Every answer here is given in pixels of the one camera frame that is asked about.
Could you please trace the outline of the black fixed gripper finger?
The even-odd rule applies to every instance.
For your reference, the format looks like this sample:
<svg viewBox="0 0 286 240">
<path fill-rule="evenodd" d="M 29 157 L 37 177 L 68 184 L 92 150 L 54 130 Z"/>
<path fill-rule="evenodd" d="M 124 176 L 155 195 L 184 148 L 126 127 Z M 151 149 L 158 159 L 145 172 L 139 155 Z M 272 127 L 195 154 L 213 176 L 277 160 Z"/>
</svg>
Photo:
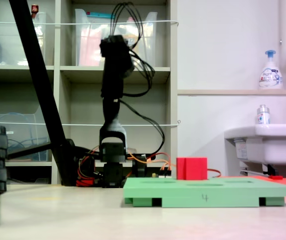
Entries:
<svg viewBox="0 0 286 240">
<path fill-rule="evenodd" d="M 134 64 L 130 55 L 125 57 L 124 60 L 124 74 L 123 77 L 127 78 L 134 70 Z"/>
</svg>

